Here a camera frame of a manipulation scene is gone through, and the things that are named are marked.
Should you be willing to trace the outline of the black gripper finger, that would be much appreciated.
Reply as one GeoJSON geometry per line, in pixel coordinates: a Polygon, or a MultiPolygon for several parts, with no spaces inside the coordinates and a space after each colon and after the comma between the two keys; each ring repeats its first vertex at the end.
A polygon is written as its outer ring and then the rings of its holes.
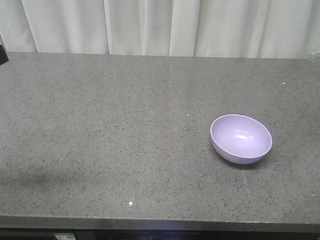
{"type": "Polygon", "coordinates": [[[7,52],[3,45],[0,45],[0,65],[7,63],[9,61],[7,52]]]}

